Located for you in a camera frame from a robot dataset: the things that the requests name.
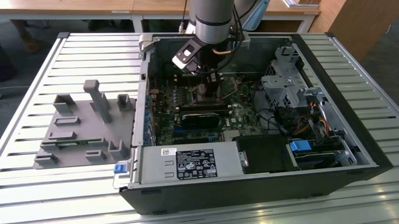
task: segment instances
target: motherboard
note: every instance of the motherboard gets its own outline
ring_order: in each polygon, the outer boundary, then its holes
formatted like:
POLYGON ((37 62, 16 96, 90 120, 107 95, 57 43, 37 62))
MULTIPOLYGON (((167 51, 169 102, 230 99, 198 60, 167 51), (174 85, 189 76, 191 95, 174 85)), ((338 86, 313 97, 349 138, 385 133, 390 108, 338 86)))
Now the motherboard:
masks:
POLYGON ((263 128, 253 105, 255 81, 221 74, 214 95, 202 94, 191 74, 151 80, 150 96, 157 145, 233 141, 263 128))

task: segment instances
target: blue tab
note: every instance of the blue tab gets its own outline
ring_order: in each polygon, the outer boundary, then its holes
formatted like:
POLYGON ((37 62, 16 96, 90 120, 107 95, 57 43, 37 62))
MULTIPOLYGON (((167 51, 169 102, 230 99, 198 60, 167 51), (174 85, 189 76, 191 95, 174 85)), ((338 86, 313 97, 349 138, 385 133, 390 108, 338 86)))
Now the blue tab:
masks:
POLYGON ((115 174, 125 174, 127 173, 127 164, 117 164, 114 167, 115 174))
POLYGON ((307 140, 293 141, 290 143, 293 152, 313 150, 310 142, 307 140))

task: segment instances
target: wooden cabinet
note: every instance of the wooden cabinet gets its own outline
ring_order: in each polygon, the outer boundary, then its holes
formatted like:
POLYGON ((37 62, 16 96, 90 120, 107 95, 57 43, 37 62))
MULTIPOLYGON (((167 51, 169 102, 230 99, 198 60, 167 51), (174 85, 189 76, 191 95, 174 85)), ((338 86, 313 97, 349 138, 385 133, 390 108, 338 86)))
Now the wooden cabinet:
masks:
POLYGON ((399 16, 399 0, 322 0, 310 32, 333 32, 362 60, 399 16))

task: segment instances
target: white sticker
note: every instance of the white sticker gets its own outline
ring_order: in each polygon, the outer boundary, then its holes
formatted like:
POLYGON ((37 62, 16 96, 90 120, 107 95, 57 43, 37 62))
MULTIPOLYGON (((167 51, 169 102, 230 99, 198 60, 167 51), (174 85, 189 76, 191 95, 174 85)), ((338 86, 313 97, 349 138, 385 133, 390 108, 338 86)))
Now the white sticker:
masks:
POLYGON ((177 148, 163 148, 162 155, 177 155, 177 148))
POLYGON ((131 11, 113 11, 113 13, 131 13, 131 11))

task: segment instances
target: green circuit board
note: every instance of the green circuit board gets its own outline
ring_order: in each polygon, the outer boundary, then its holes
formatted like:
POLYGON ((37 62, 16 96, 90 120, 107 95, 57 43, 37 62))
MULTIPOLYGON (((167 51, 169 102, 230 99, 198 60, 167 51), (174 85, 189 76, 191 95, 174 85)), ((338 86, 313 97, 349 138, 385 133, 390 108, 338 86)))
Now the green circuit board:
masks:
POLYGON ((241 82, 235 75, 225 75, 225 80, 227 81, 221 84, 217 104, 221 102, 229 105, 229 111, 221 115, 218 127, 213 129, 185 130, 181 126, 185 114, 175 112, 175 108, 178 105, 194 104, 193 87, 178 87, 167 82, 159 88, 159 94, 153 94, 153 98, 158 98, 153 107, 157 145, 227 141, 231 139, 225 134, 233 130, 235 135, 241 136, 263 133, 251 103, 254 82, 241 82))

